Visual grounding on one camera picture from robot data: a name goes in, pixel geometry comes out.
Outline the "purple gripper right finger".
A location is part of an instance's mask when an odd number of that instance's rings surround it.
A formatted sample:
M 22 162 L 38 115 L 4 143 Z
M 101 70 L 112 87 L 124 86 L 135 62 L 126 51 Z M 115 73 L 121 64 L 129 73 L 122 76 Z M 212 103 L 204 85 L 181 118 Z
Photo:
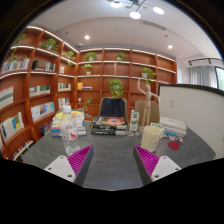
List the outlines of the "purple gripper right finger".
M 168 156 L 159 157 L 137 145 L 133 148 L 133 155 L 144 185 L 180 170 Z

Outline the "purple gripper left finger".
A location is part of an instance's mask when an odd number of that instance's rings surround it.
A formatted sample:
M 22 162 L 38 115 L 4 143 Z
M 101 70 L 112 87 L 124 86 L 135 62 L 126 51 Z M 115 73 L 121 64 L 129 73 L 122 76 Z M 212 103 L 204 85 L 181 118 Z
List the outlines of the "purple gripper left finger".
M 93 154 L 93 146 L 89 145 L 68 157 L 60 155 L 45 168 L 45 171 L 82 186 Z

